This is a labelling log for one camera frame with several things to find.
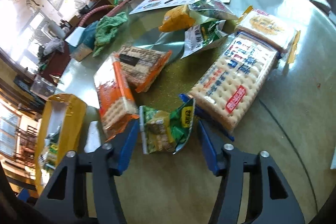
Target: food package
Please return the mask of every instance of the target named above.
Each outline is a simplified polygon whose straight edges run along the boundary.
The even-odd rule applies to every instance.
[[[286,53],[296,36],[296,30],[279,18],[258,9],[248,7],[236,25],[236,32],[247,32]]]
[[[276,55],[272,47],[240,33],[189,94],[231,132],[265,82]]]
[[[108,139],[125,130],[131,119],[137,119],[138,109],[122,74],[121,63],[112,53],[94,75],[100,117]]]
[[[34,154],[39,195],[65,154],[77,151],[86,107],[73,94],[54,94],[46,101]]]
[[[184,53],[181,59],[194,52],[218,47],[223,41],[222,38],[227,36],[227,33],[222,31],[224,24],[225,20],[210,21],[189,28],[184,35]]]
[[[173,32],[189,29],[194,23],[195,20],[189,16],[188,5],[181,5],[166,12],[162,26],[159,27],[159,31]]]
[[[143,153],[176,153],[189,139],[193,127],[195,101],[190,99],[171,113],[148,106],[140,106],[139,112]]]
[[[218,0],[200,0],[193,4],[189,4],[190,15],[194,17],[192,11],[196,11],[210,18],[221,20],[238,20],[238,17],[222,2]]]
[[[136,87],[136,92],[146,92],[168,62],[171,53],[122,46],[118,55],[127,81]]]

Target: cracker package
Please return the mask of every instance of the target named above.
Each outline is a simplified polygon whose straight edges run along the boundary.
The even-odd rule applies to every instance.
[[[296,30],[281,19],[252,6],[244,12],[236,25],[236,32],[244,31],[265,41],[279,52],[287,52]]]
[[[277,51],[240,33],[189,94],[231,132],[266,80]]]
[[[177,6],[166,12],[160,32],[173,32],[182,29],[189,29],[195,20],[189,16],[189,7],[187,4]]]
[[[127,81],[136,87],[136,92],[146,92],[168,62],[171,53],[122,46],[118,55]]]
[[[121,63],[116,53],[112,53],[94,75],[100,117],[108,139],[125,130],[131,119],[139,118],[127,81],[122,74]]]

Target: orange cracker package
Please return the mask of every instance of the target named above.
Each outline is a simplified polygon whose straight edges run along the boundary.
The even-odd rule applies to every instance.
[[[159,52],[132,46],[122,46],[118,52],[127,81],[136,92],[146,92],[168,62],[172,51]]]
[[[116,53],[112,53],[94,75],[100,117],[108,139],[125,130],[131,119],[139,118],[138,108],[122,74]]]

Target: yellow snack bag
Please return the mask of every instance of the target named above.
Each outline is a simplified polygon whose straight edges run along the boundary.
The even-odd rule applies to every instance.
[[[194,23],[195,20],[189,16],[189,7],[185,4],[166,12],[162,26],[159,27],[159,31],[172,32],[181,29],[189,29]]]

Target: plastic wrapper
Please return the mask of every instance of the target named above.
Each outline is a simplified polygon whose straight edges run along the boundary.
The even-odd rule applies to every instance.
[[[189,4],[189,9],[210,18],[238,20],[238,17],[218,0],[200,0]]]
[[[258,94],[276,55],[269,45],[241,33],[189,94],[231,132]]]
[[[293,42],[296,30],[279,18],[258,9],[248,7],[235,28],[236,32],[244,31],[265,41],[279,52],[287,52],[288,45]]]
[[[36,75],[30,91],[43,100],[48,100],[48,97],[55,93],[56,87],[40,75]]]
[[[140,130],[144,154],[181,150],[193,127],[195,102],[190,99],[171,113],[140,106]]]
[[[53,174],[57,164],[58,154],[58,140],[60,135],[61,126],[57,127],[55,132],[49,133],[44,139],[44,149],[38,157],[40,169],[43,170],[43,178],[41,185],[43,187],[48,183],[49,177]]]
[[[182,29],[189,29],[195,20],[189,16],[188,5],[181,5],[166,12],[160,32],[173,32]]]
[[[112,53],[98,69],[94,83],[103,130],[108,139],[111,139],[123,132],[131,119],[139,117],[116,53]]]
[[[136,87],[136,92],[146,92],[168,62],[171,53],[122,46],[118,55],[127,81]]]
[[[50,40],[50,42],[45,46],[43,50],[43,54],[48,55],[56,50],[60,52],[64,52],[64,40],[63,39],[55,37],[52,40]]]
[[[181,57],[187,57],[194,52],[201,52],[218,47],[227,36],[223,32],[225,20],[211,21],[189,28],[184,35],[184,53]]]

